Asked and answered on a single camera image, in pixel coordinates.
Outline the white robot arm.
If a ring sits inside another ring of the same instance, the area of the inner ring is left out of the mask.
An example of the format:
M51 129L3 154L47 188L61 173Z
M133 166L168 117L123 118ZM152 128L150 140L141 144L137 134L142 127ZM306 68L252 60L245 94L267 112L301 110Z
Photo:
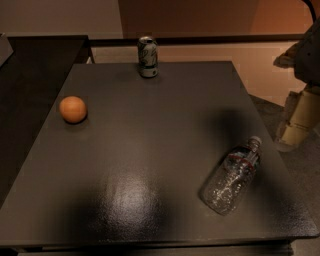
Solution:
M273 65L292 69L294 78L304 84L301 91L289 92L276 132L277 149L289 152L320 123L320 18Z

